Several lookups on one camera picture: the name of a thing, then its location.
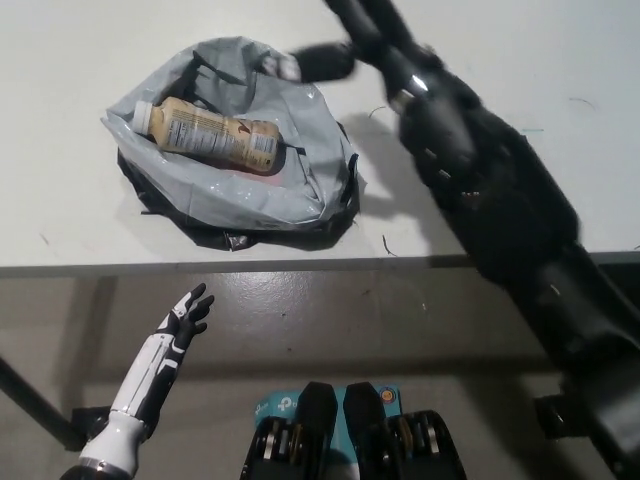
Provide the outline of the white and black right hand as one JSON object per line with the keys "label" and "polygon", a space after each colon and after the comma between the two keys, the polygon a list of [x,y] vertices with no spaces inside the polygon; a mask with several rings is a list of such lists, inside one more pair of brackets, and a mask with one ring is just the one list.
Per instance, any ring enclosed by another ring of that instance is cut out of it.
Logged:
{"label": "white and black right hand", "polygon": [[381,74],[388,99],[411,91],[413,77],[439,69],[442,60],[419,45],[391,1],[328,1],[349,36],[346,42],[303,47],[289,54],[265,54],[254,68],[271,77],[311,84],[343,80],[362,62]]}

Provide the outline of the white and black left hand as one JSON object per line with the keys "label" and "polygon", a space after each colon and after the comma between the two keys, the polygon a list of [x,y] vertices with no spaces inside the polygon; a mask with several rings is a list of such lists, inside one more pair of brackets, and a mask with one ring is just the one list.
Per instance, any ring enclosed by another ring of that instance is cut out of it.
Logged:
{"label": "white and black left hand", "polygon": [[161,409],[195,336],[214,303],[201,283],[186,293],[147,337],[109,409],[108,422],[89,440],[79,465],[97,473],[132,479],[140,446],[153,434]]}

